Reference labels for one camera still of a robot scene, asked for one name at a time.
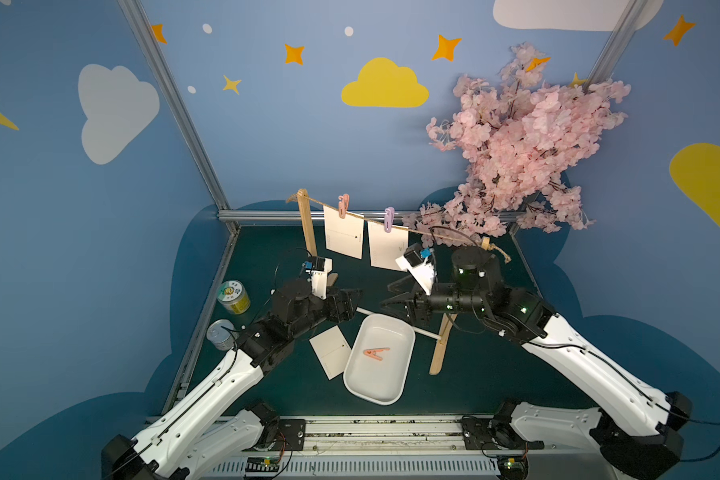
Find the white postcard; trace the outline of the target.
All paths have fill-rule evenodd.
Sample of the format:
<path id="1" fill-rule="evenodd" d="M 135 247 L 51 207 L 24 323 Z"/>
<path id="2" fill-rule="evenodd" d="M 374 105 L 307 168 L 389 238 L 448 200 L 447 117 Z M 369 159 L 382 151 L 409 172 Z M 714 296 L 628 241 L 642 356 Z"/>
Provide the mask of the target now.
<path id="1" fill-rule="evenodd" d="M 338 326 L 312 337 L 309 343 L 329 380 L 345 371 L 351 346 Z"/>
<path id="2" fill-rule="evenodd" d="M 382 224 L 368 222 L 368 239 L 371 266 L 387 270 L 402 271 L 397 264 L 408 247 L 409 232 L 393 227 L 390 232 Z"/>
<path id="3" fill-rule="evenodd" d="M 365 220 L 347 213 L 341 217 L 331 207 L 323 207 L 325 244 L 330 251 L 356 258 L 362 258 Z"/>

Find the salmon clothespin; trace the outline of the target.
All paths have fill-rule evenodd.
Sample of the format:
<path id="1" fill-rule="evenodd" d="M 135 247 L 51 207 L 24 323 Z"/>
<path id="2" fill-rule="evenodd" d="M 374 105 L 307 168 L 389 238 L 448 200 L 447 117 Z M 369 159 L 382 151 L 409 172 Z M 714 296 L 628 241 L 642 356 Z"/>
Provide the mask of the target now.
<path id="1" fill-rule="evenodd" d="M 363 351 L 363 355 L 376 361 L 383 361 L 383 354 L 390 350 L 389 347 L 370 348 Z"/>

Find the purple clothespin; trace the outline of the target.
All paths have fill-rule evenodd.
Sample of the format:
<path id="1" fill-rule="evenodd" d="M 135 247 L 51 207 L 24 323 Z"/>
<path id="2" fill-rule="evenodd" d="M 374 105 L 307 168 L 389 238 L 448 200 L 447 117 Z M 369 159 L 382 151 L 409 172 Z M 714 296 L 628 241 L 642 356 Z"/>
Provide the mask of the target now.
<path id="1" fill-rule="evenodd" d="M 387 207 L 384 211 L 383 228 L 386 233 L 391 233 L 394 228 L 395 209 Z"/>

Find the light pink clothespin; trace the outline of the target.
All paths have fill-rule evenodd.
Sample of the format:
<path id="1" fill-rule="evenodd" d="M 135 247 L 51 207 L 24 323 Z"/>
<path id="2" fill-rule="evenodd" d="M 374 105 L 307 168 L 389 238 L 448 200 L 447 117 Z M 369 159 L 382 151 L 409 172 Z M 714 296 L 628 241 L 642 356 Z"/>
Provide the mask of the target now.
<path id="1" fill-rule="evenodd" d="M 338 214 L 341 219 L 344 219 L 348 213 L 348 207 L 350 202 L 349 194 L 342 194 L 338 196 Z"/>

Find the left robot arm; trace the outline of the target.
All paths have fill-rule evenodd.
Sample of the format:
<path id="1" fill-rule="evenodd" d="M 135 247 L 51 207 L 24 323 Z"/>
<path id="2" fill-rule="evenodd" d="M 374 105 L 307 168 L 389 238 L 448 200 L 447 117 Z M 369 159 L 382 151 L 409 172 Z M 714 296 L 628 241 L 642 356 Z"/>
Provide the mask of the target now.
<path id="1" fill-rule="evenodd" d="M 362 292 L 329 287 L 324 296 L 297 278 L 271 295 L 269 312 L 252 322 L 219 364 L 159 420 L 102 449 L 105 479 L 199 479 L 235 452 L 268 446 L 278 415 L 258 402 L 221 426 L 216 421 L 294 350 L 296 339 L 324 321 L 351 320 Z"/>

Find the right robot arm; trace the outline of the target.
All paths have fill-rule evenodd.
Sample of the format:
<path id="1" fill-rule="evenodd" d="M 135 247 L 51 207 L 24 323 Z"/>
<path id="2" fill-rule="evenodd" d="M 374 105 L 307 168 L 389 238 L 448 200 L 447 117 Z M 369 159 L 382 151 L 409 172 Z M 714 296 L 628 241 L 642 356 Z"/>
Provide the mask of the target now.
<path id="1" fill-rule="evenodd" d="M 682 428 L 693 404 L 664 392 L 610 359 L 541 296 L 509 286 L 501 266 L 511 258 L 491 246 L 464 245 L 451 255 L 451 279 L 441 282 L 431 248 L 419 243 L 395 258 L 407 277 L 389 284 L 385 311 L 421 326 L 434 314 L 451 323 L 473 314 L 485 330 L 518 345 L 566 377 L 595 402 L 590 409 L 547 408 L 504 401 L 490 417 L 465 415 L 460 423 L 470 449 L 528 454 L 565 446 L 598 454 L 620 479 L 658 479 L 683 455 Z"/>

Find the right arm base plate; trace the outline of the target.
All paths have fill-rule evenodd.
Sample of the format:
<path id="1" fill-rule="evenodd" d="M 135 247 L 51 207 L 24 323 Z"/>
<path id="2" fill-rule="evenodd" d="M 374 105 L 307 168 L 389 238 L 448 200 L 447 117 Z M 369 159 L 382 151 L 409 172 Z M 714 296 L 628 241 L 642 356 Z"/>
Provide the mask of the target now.
<path id="1" fill-rule="evenodd" d="M 543 450 L 543 441 L 523 439 L 504 417 L 464 415 L 459 420 L 467 450 Z"/>

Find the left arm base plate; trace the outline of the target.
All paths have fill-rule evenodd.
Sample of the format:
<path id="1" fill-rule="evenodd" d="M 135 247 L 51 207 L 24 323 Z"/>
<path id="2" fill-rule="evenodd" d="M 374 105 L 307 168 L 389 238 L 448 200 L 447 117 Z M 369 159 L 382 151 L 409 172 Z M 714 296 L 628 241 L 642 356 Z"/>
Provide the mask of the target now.
<path id="1" fill-rule="evenodd" d="M 259 439 L 246 452 L 302 451 L 307 422 L 303 418 L 280 418 L 264 427 Z"/>

